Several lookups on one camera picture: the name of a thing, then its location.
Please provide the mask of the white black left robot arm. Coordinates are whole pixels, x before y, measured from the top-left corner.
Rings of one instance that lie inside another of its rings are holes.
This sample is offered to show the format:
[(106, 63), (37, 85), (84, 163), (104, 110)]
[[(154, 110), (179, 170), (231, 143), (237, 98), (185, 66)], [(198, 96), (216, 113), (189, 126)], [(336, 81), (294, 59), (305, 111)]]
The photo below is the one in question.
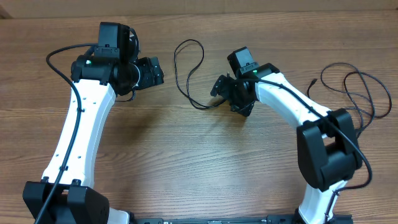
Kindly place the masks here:
[(161, 85), (157, 57), (139, 58), (133, 28), (102, 22), (96, 43), (71, 65), (66, 78), (70, 104), (59, 142), (38, 182), (25, 184), (22, 198), (36, 223), (133, 223), (134, 215), (110, 207), (93, 186), (106, 118), (116, 98)]

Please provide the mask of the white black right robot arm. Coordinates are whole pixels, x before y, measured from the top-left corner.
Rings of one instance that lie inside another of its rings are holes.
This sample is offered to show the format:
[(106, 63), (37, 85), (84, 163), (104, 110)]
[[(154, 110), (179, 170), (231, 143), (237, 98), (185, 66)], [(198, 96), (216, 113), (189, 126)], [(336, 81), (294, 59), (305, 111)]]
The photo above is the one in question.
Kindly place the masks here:
[(245, 117), (255, 102), (270, 106), (296, 130), (297, 159), (307, 186), (292, 215), (268, 215), (265, 223), (352, 223), (333, 208), (347, 182), (361, 168), (363, 156), (352, 118), (345, 109), (330, 110), (293, 87), (271, 63), (259, 65), (249, 49), (228, 55), (233, 76), (220, 76), (211, 91)]

